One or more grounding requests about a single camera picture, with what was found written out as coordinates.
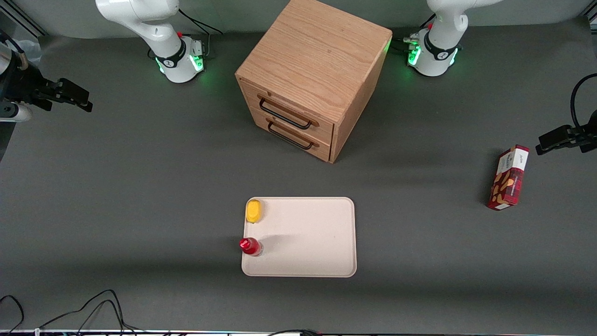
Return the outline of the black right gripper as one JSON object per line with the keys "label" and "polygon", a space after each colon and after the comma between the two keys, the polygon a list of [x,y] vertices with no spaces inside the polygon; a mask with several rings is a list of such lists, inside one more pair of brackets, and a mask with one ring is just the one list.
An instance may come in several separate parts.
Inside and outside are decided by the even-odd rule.
{"label": "black right gripper", "polygon": [[46,79],[35,66],[20,70],[10,67],[1,75],[1,100],[15,104],[30,104],[45,111],[51,111],[53,102],[76,105],[85,112],[91,112],[93,104],[88,100],[89,92],[72,81],[60,78],[56,83]]}

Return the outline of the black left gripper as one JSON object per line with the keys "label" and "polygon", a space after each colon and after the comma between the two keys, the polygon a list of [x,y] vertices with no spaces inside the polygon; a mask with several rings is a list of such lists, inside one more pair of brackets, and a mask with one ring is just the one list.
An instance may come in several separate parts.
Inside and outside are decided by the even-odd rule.
{"label": "black left gripper", "polygon": [[539,145],[535,147],[537,155],[545,155],[554,150],[555,145],[578,145],[581,153],[588,153],[597,148],[597,111],[593,111],[587,124],[580,125],[574,112],[574,128],[563,125],[539,137]]}

